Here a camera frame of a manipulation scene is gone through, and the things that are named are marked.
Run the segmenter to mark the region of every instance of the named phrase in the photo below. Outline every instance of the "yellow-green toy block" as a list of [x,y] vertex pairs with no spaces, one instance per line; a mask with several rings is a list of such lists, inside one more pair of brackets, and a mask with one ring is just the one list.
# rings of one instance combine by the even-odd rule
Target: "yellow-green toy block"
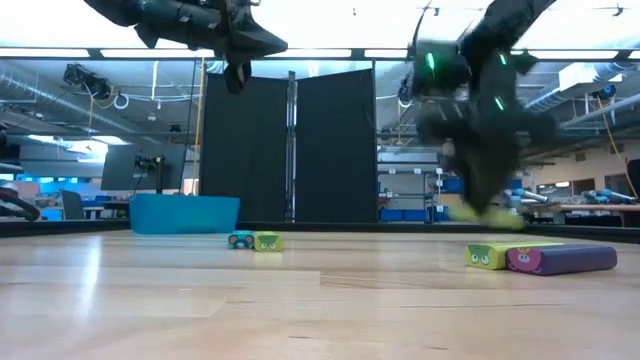
[[255,250],[259,252],[280,252],[284,250],[282,237],[273,231],[259,231],[254,233],[256,237]]
[[468,266],[487,270],[502,270],[507,267],[507,250],[517,247],[539,247],[551,245],[563,244],[549,241],[471,244],[464,248],[464,260]]

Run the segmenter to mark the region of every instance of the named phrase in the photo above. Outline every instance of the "toy block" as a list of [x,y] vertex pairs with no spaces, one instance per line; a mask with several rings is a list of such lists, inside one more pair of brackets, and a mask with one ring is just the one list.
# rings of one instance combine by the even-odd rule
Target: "toy block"
[[507,267],[506,252],[514,247],[562,245],[547,241],[520,241],[512,243],[471,244],[464,249],[468,266],[487,270],[503,270]]
[[253,249],[256,236],[252,231],[236,230],[229,235],[229,247],[232,249]]
[[618,254],[605,245],[557,245],[516,247],[507,250],[507,268],[532,275],[559,275],[609,270],[618,264]]
[[284,250],[284,241],[278,233],[273,231],[260,231],[255,233],[256,247],[259,252],[279,252]]

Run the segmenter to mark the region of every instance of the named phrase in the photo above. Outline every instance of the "office chair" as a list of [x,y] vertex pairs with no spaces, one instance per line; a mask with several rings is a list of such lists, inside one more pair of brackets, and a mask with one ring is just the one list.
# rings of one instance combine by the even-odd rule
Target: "office chair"
[[84,220],[84,210],[80,194],[73,191],[60,190],[62,210],[65,220]]

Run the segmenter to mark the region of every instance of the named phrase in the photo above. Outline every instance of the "black robot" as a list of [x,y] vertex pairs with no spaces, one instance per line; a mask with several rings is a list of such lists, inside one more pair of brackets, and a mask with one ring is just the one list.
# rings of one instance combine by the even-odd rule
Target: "black robot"
[[[416,100],[444,99],[423,106],[417,129],[424,142],[453,144],[448,166],[463,180],[464,201],[483,216],[519,165],[518,133],[534,144],[551,141],[555,120],[526,111],[516,97],[518,74],[537,59],[512,55],[512,47],[555,0],[494,0],[484,18],[457,42],[419,41],[420,18],[409,49],[412,71],[399,94]],[[468,85],[468,100],[456,100]]]
[[211,49],[228,62],[227,89],[238,94],[251,77],[251,60],[287,50],[287,43],[258,25],[252,0],[84,0],[119,26],[134,26],[140,39],[155,48],[158,39]]

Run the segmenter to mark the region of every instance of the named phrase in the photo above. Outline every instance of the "black curtain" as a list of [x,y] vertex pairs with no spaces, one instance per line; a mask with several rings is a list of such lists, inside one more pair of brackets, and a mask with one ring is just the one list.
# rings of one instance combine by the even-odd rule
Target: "black curtain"
[[238,221],[284,222],[287,81],[252,78],[240,95],[207,79],[200,194],[240,198]]
[[298,81],[296,222],[377,222],[373,70]]

